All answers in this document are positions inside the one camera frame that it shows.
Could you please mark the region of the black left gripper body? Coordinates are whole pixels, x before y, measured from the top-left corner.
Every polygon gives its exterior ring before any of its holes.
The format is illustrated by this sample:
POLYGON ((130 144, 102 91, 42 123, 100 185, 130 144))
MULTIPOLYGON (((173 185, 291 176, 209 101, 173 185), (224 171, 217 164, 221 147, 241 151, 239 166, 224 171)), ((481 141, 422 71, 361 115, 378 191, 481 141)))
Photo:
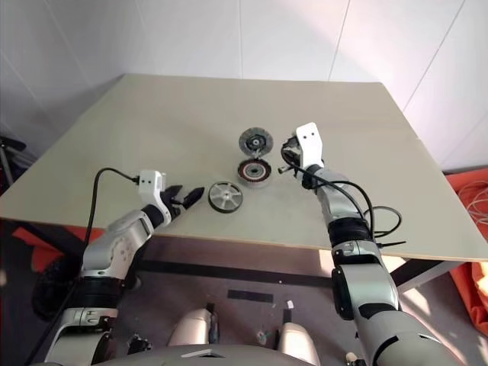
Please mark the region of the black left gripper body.
POLYGON ((180 198, 178 195, 166 196, 165 191, 163 191, 161 193, 161 199, 163 204, 168 208, 172 221, 174 221, 181 214, 181 209, 183 208, 181 203, 184 198, 180 198))

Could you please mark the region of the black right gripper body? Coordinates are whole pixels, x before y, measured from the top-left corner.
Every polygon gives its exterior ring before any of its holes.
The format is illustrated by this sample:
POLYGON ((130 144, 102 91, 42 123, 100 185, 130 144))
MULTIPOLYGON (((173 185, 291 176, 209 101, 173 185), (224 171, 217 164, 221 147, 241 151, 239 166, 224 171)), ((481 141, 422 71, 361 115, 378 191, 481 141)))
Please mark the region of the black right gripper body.
POLYGON ((294 148, 288 151, 282 151, 282 159, 285 162, 285 165, 294 164, 296 166, 297 171, 303 171, 303 166, 301 164, 301 153, 298 152, 300 149, 300 144, 298 138, 294 137, 294 148))

